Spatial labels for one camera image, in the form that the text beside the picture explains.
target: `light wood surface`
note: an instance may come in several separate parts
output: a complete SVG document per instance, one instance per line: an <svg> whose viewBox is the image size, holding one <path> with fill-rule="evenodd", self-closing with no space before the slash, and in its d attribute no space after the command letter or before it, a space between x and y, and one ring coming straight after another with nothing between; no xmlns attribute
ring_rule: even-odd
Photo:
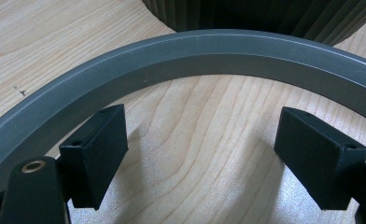
<svg viewBox="0 0 366 224"><path fill-rule="evenodd" d="M171 33L140 0L0 1L0 116L93 57ZM366 58L366 25L336 48ZM354 201L346 212L320 211L273 145L289 105L366 146L366 119L355 112L288 84L227 75L163 82L119 103L130 150L98 212L69 204L74 223L354 222Z"/></svg>

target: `black plastic bracket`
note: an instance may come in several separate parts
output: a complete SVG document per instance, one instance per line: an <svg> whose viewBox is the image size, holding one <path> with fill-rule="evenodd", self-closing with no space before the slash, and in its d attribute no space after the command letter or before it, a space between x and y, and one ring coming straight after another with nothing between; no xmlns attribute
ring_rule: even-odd
<svg viewBox="0 0 366 224"><path fill-rule="evenodd" d="M60 145L75 207L99 209L127 151L123 105L97 112Z"/></svg>
<svg viewBox="0 0 366 224"><path fill-rule="evenodd" d="M366 147L323 120L283 107L274 150L322 210L366 211Z"/></svg>
<svg viewBox="0 0 366 224"><path fill-rule="evenodd" d="M99 209L127 150L124 105L97 112L60 145L58 160L32 158L13 169L0 223L70 223L70 199Z"/></svg>

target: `ribbed black container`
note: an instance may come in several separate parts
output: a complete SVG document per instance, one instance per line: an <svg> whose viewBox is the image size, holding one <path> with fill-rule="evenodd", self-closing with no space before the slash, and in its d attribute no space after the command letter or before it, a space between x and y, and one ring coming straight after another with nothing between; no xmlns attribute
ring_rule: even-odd
<svg viewBox="0 0 366 224"><path fill-rule="evenodd" d="M366 0L143 0L175 31L248 29L335 45L366 22Z"/></svg>

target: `curved plastic band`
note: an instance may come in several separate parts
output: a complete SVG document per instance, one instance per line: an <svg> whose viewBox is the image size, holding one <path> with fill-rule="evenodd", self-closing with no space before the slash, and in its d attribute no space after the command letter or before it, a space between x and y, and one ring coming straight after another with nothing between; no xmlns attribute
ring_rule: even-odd
<svg viewBox="0 0 366 224"><path fill-rule="evenodd" d="M177 77L236 74L286 82L366 117L366 60L285 35L210 30L165 35L110 51L28 96L0 118L0 190L14 165L44 155L91 114Z"/></svg>

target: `wooden table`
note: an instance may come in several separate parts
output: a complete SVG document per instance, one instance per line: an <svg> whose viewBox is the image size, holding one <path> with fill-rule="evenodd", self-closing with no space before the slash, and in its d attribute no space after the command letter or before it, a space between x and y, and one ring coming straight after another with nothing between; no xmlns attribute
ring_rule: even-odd
<svg viewBox="0 0 366 224"><path fill-rule="evenodd" d="M64 72L112 49L174 31L140 0L0 1L0 116ZM366 25L335 46L366 58ZM322 212L273 145L280 109L314 113L366 146L366 119L288 84L187 77L125 103L130 150L98 212L74 223L353 223ZM54 148L50 156L57 156Z"/></svg>

